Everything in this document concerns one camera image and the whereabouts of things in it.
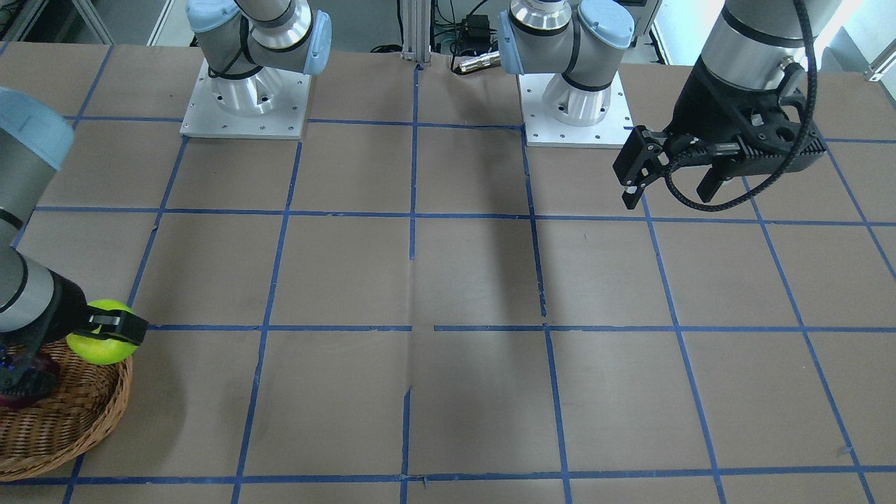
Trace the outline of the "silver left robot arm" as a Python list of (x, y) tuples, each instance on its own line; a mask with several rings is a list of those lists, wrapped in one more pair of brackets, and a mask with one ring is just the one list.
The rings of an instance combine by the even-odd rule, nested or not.
[[(816, 39), (838, 1), (727, 1), (659, 131), (637, 125), (613, 163), (623, 202), (637, 207), (663, 179), (672, 197), (704, 213), (746, 203), (785, 173), (826, 154), (813, 115)], [(553, 119), (591, 127), (636, 35), (615, 1), (512, 1), (497, 47), (506, 73), (549, 74)]]

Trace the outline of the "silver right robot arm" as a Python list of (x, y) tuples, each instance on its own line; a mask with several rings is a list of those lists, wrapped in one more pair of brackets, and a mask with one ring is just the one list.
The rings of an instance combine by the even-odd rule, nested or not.
[[(192, 139), (301, 138), (310, 84), (329, 63), (334, 22), (307, 1), (189, 1), (185, 14), (202, 69), (181, 119)], [(55, 342), (144, 343), (146, 319), (102, 307), (83, 288), (26, 255), (15, 240), (41, 210), (74, 146), (69, 119), (41, 100), (2, 89), (2, 398), (42, 398), (60, 373), (43, 363)]]

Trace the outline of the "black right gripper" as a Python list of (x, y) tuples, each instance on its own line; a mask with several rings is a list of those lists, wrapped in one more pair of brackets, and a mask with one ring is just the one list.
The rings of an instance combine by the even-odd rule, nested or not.
[[(32, 322), (22, 328), (2, 332), (2, 351), (20, 352), (19, 361), (27, 369), (36, 352), (57, 342), (76, 329), (87, 301), (80, 287), (49, 272), (49, 301)], [(147, 320), (130, 312), (94, 312), (87, 318), (85, 336), (95, 340), (115, 340), (140, 347), (148, 329)], [(15, 385), (25, 371), (22, 367), (4, 377), (4, 385)]]

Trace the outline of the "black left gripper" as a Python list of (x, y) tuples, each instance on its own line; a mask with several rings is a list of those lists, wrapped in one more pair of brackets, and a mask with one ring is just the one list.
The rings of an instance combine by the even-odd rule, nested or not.
[(645, 125), (631, 129), (613, 162), (625, 207), (634, 210), (646, 186), (669, 169), (672, 157), (688, 148), (701, 151), (692, 158), (697, 164), (711, 165), (696, 188), (702, 204), (710, 204), (735, 176), (774, 173), (806, 118), (806, 96), (797, 89), (804, 74), (801, 64), (788, 61), (777, 86), (747, 90), (714, 76), (699, 58), (670, 123), (662, 131)]

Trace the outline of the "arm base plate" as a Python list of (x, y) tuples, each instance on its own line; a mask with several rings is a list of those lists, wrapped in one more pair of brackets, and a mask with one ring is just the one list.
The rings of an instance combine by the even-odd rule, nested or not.
[(225, 80), (202, 62), (180, 133), (205, 139), (303, 137), (313, 77), (263, 67), (255, 76)]
[(528, 146), (621, 148), (634, 128), (618, 73), (598, 92), (548, 73), (519, 76), (518, 86)]

